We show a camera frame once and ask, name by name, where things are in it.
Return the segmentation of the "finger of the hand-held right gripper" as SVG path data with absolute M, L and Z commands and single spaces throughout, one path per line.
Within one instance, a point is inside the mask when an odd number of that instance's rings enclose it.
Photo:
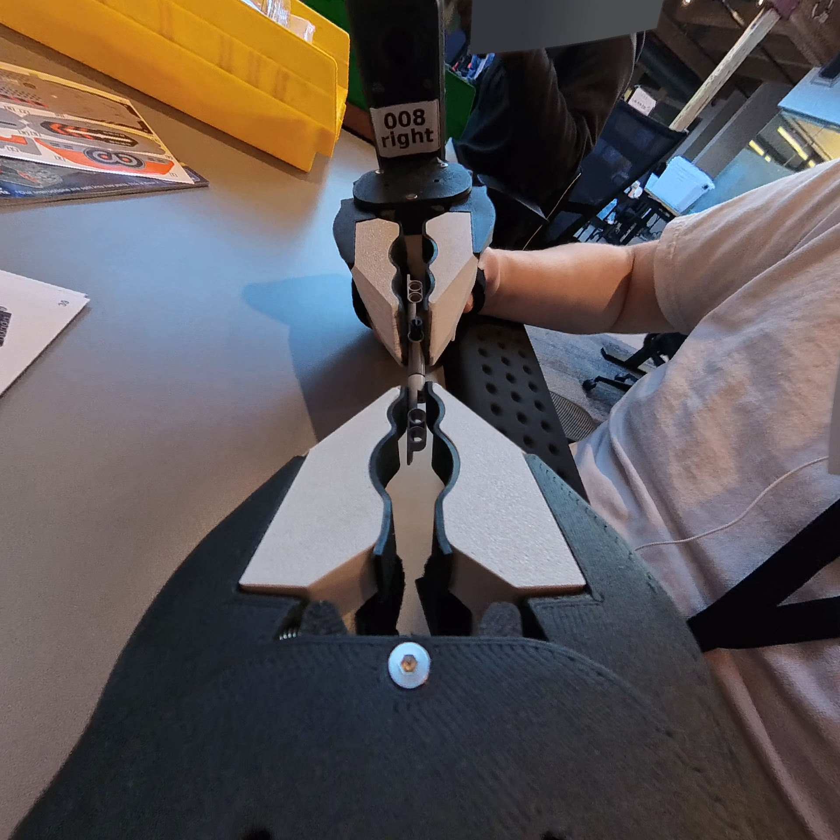
M 371 328 L 393 359 L 404 365 L 401 299 L 393 287 L 398 271 L 391 259 L 400 233 L 399 224 L 383 218 L 356 223 L 351 272 Z
M 428 265 L 434 281 L 427 297 L 428 361 L 435 366 L 454 338 L 476 282 L 469 212 L 446 212 L 426 221 L 425 236 L 434 245 Z

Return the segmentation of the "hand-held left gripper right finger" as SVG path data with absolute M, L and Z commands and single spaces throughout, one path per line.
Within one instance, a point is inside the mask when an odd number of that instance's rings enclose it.
M 439 385 L 427 385 L 427 409 L 444 484 L 420 579 L 430 633 L 469 635 L 496 602 L 583 594 L 584 574 L 524 451 Z

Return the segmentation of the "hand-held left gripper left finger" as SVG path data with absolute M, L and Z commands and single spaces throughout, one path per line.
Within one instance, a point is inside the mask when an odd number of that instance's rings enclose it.
M 327 601 L 359 634 L 395 635 L 404 570 L 386 487 L 403 433 L 404 390 L 394 387 L 312 447 L 239 586 Z

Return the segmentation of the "grey building brick piece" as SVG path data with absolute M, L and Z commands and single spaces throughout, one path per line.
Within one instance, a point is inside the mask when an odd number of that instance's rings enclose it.
M 424 282 L 408 275 L 406 278 L 406 351 L 410 375 L 425 377 L 425 339 Z
M 425 449 L 427 442 L 427 383 L 425 374 L 411 373 L 407 377 L 404 407 L 406 420 L 406 465 L 413 463 L 417 452 Z

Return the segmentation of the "person's right forearm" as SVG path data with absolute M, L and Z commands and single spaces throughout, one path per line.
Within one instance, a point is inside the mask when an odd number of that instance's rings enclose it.
M 491 317 L 571 334 L 666 333 L 655 292 L 657 242 L 499 250 Z

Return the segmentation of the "person's right hand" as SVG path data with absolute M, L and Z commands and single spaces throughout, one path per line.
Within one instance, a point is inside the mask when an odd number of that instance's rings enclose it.
M 489 311 L 489 301 L 495 295 L 501 278 L 499 253 L 488 247 L 478 260 L 476 280 L 469 294 L 463 314 Z

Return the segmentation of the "green plastic bin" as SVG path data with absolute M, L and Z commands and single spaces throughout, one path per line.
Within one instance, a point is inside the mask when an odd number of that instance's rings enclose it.
M 310 9 L 327 18 L 329 21 L 350 32 L 350 24 L 344 1 L 304 1 Z M 452 71 L 453 63 L 456 63 L 466 54 L 467 38 L 459 27 L 458 13 L 450 8 L 444 11 L 444 62 L 445 71 L 445 94 L 446 94 L 446 120 L 449 136 L 459 136 L 469 117 L 476 95 L 472 83 Z M 354 50 L 350 49 L 350 70 L 348 104 L 360 109 L 367 109 L 364 98 L 364 88 L 356 61 Z

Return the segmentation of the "black perforated chair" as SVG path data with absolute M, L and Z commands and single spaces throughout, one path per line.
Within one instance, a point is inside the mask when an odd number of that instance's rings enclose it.
M 445 388 L 588 499 L 525 327 L 466 315 L 442 358 Z

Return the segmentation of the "clear plastic bag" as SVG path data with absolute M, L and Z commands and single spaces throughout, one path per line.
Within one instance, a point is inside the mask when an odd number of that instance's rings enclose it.
M 290 1 L 245 1 L 274 23 L 290 30 L 298 37 L 312 42 L 316 27 L 304 17 L 291 12 Z

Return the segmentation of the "black office chair base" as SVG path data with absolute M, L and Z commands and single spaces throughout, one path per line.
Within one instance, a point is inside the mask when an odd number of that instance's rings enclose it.
M 626 359 L 619 359 L 602 349 L 603 359 L 622 368 L 626 373 L 612 379 L 597 375 L 583 381 L 581 386 L 588 393 L 592 392 L 599 383 L 614 387 L 621 392 L 628 392 L 633 384 L 646 375 L 643 369 L 645 363 L 650 362 L 655 367 L 663 366 L 675 356 L 686 339 L 687 336 L 679 332 L 648 333 L 644 338 L 642 348 Z

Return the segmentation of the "yellow plastic bin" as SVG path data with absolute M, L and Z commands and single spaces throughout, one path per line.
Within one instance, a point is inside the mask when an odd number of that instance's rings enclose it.
M 350 36 L 302 2 L 312 41 L 239 1 L 2 1 L 2 24 L 310 172 L 340 136 Z

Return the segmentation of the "black mesh office chair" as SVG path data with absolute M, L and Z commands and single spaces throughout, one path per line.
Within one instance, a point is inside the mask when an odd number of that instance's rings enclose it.
M 609 202 L 668 158 L 685 137 L 686 131 L 674 131 L 619 101 L 532 246 L 541 249 L 570 241 Z

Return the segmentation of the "white storage box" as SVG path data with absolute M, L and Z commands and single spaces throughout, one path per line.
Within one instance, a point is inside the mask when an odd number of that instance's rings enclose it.
M 674 215 L 681 215 L 715 184 L 704 171 L 682 156 L 672 158 L 662 175 L 651 175 L 644 191 Z

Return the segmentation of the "person's white t-shirt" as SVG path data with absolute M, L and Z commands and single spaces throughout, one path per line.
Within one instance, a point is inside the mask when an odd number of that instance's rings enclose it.
M 656 298 L 687 339 L 574 458 L 693 617 L 838 501 L 838 161 L 680 217 L 657 243 Z

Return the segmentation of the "sticker sheet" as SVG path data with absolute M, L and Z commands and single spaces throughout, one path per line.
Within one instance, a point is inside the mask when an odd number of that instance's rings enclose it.
M 193 182 L 129 100 L 6 63 L 1 154 L 82 171 Z

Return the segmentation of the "open white instruction booklet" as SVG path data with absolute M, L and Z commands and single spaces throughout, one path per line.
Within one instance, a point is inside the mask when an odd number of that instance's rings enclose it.
M 82 292 L 1 271 L 1 393 L 88 303 Z

